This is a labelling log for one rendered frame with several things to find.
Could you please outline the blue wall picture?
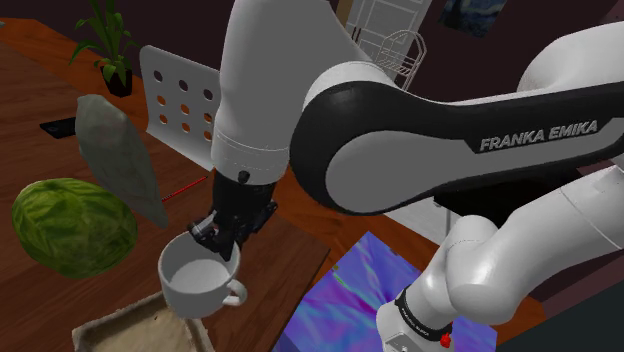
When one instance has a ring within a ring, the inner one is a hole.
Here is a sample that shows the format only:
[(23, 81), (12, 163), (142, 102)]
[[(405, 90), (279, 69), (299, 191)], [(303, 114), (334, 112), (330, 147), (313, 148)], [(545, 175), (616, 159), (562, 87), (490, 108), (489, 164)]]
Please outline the blue wall picture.
[(483, 38), (508, 0), (446, 0), (438, 22), (447, 28)]

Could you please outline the white chair with holes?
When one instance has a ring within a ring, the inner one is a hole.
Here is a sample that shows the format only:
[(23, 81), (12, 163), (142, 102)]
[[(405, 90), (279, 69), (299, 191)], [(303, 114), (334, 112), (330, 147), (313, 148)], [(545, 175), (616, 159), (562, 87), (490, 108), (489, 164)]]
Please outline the white chair with holes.
[(221, 99), (219, 72), (151, 45), (141, 48), (139, 58), (147, 133), (211, 171), (214, 117)]

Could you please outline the brown wooden table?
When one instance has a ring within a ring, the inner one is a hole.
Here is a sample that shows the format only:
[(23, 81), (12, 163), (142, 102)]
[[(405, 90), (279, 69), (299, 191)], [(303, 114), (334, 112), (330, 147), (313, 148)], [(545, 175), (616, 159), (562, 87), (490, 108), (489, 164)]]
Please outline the brown wooden table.
[[(0, 42), (0, 352), (73, 352), (75, 327), (159, 290), (163, 247), (210, 205), (208, 176), (166, 202), (167, 228), (139, 218), (132, 253), (93, 278), (66, 278), (32, 260), (12, 227), (20, 190), (48, 178), (92, 179), (75, 138), (54, 139), (40, 128), (73, 115), (77, 97), (73, 86)], [(164, 194), (206, 175), (152, 136), (142, 140)], [(216, 351), (271, 352), (327, 255), (327, 246), (312, 235), (271, 218), (244, 247), (238, 277), (248, 288), (247, 302), (204, 322)]]

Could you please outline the white mug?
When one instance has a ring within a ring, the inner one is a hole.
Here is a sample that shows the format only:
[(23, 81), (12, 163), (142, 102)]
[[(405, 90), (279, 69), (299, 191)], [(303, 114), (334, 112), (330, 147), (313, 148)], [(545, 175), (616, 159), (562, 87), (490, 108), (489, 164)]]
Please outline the white mug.
[(241, 252), (234, 243), (225, 261), (183, 232), (162, 250), (157, 264), (162, 293), (167, 305), (184, 319), (202, 319), (223, 306), (240, 306), (246, 287), (236, 279)]

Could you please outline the green potted plant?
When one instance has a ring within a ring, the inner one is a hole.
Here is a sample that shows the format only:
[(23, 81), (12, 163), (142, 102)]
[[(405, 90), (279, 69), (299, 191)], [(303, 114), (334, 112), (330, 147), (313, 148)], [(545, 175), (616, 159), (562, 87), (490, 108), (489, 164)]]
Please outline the green potted plant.
[(115, 0), (105, 0), (104, 10), (101, 10), (98, 0), (87, 1), (94, 15), (87, 19), (79, 19), (75, 29), (88, 24), (99, 41), (90, 39), (80, 41), (72, 53), (69, 65), (87, 49), (101, 51), (105, 56), (95, 60), (93, 66), (100, 70), (109, 93), (119, 98), (130, 96), (133, 88), (133, 68), (126, 57), (126, 51), (130, 46), (139, 47), (139, 45), (125, 28), (122, 14), (115, 10)]

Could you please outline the white door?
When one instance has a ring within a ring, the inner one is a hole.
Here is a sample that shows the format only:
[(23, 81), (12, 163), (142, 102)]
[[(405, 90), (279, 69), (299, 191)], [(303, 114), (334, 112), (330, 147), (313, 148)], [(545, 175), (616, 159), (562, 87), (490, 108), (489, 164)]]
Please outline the white door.
[(401, 30), (419, 30), (432, 1), (353, 0), (346, 30), (375, 59), (386, 37)]

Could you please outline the grey elongated stone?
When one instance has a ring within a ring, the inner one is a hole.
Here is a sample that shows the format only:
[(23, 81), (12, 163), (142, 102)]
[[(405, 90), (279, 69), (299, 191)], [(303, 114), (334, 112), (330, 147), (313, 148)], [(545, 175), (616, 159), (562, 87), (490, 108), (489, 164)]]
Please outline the grey elongated stone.
[(156, 226), (168, 226), (150, 155), (128, 116), (106, 98), (77, 98), (79, 152), (98, 184)]

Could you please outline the beige woven tray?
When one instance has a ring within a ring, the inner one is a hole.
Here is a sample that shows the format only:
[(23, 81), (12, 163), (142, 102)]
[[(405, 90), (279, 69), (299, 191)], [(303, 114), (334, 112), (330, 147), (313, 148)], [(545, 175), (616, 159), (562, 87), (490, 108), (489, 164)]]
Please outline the beige woven tray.
[(161, 292), (72, 330), (75, 352), (215, 352), (199, 319), (179, 318)]

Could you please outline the red pencil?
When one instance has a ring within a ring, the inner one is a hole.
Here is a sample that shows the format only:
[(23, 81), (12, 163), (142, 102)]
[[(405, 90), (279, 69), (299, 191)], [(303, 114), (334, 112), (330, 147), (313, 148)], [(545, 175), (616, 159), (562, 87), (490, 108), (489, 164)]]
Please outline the red pencil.
[(201, 178), (199, 178), (197, 180), (194, 180), (193, 182), (185, 185), (184, 187), (182, 187), (182, 188), (180, 188), (180, 189), (178, 189), (178, 190), (176, 190), (176, 191), (174, 191), (174, 192), (172, 192), (172, 193), (162, 197), (161, 201), (164, 203), (164, 202), (168, 201), (169, 199), (171, 199), (171, 198), (173, 198), (173, 197), (175, 197), (175, 196), (185, 192), (186, 190), (188, 190), (188, 189), (190, 189), (190, 188), (200, 184), (201, 182), (205, 181), (207, 178), (208, 178), (208, 175), (204, 175)]

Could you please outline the black phone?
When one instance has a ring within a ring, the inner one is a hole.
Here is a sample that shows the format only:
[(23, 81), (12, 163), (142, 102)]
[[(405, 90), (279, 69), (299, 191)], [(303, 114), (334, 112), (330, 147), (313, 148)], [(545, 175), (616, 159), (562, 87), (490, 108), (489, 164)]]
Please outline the black phone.
[(75, 135), (75, 117), (45, 122), (40, 128), (55, 139), (62, 139)]

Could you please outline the green cabbage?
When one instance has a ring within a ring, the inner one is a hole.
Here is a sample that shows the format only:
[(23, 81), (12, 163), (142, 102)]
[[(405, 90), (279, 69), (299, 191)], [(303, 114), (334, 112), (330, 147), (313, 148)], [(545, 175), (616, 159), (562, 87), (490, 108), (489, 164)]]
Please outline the green cabbage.
[(114, 268), (138, 239), (135, 216), (123, 201), (96, 184), (73, 178), (29, 184), (14, 200), (11, 215), (24, 251), (73, 279)]

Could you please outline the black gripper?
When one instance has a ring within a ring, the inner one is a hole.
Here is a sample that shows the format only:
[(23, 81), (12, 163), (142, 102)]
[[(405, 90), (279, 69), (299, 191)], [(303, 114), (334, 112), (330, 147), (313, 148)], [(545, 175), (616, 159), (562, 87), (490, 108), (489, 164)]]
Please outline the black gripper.
[(203, 247), (217, 243), (220, 256), (230, 261), (237, 242), (243, 243), (251, 233), (257, 233), (275, 212), (275, 186), (239, 183), (216, 171), (212, 190), (216, 215), (213, 221), (203, 218), (189, 223), (187, 231)]

